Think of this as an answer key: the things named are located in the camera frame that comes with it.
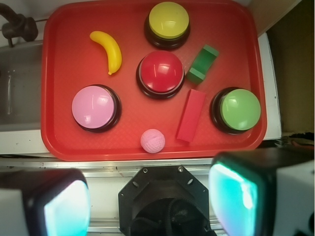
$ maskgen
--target toy banana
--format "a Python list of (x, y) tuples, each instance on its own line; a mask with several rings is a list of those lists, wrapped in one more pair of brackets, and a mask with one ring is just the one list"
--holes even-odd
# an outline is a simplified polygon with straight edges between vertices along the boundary
[(116, 40), (109, 34), (102, 31), (93, 31), (90, 39), (103, 46), (107, 53), (108, 74), (117, 72), (122, 65), (122, 52)]

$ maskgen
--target red block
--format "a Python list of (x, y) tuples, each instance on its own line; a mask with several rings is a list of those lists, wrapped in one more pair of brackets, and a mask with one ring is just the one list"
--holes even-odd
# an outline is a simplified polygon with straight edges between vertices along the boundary
[(188, 93), (177, 138), (191, 142), (195, 136), (206, 93), (191, 89)]

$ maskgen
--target sink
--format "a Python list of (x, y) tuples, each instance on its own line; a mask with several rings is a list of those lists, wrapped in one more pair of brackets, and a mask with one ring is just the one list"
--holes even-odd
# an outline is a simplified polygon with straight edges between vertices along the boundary
[(0, 48), (0, 132), (40, 129), (42, 41)]

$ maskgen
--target red tray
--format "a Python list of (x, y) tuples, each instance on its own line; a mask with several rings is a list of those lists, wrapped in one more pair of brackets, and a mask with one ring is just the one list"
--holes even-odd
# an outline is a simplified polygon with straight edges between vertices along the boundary
[[(157, 50), (144, 36), (144, 21), (159, 1), (107, 0), (62, 6), (46, 23), (42, 64), (41, 132), (48, 150), (67, 161), (143, 160), (209, 157), (223, 150), (253, 149), (262, 141), (267, 121), (261, 62), (253, 19), (237, 3), (224, 0), (177, 1), (188, 12), (190, 35), (187, 42), (172, 51), (187, 72), (191, 63), (208, 44), (220, 55), (207, 78), (196, 86), (185, 81), (171, 99), (154, 100), (137, 86), (138, 63)], [(90, 40), (94, 30), (113, 36), (119, 44), (123, 64), (112, 76), (107, 74), (106, 52)], [(71, 103), (85, 86), (104, 84), (122, 102), (119, 123), (104, 133), (90, 133), (72, 117)], [(209, 117), (213, 97), (226, 87), (251, 90), (259, 99), (259, 123), (241, 135), (217, 130)], [(207, 93), (196, 135), (191, 143), (176, 139), (188, 91)], [(142, 133), (160, 130), (166, 145), (157, 154), (146, 153), (140, 145)]]

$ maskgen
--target green block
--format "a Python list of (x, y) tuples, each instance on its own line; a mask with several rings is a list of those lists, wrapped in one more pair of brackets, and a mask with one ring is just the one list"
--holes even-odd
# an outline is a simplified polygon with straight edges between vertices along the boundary
[(219, 52), (209, 45), (205, 45), (196, 59), (193, 61), (188, 73), (187, 79), (195, 84), (200, 84), (206, 78), (206, 74), (219, 55)]

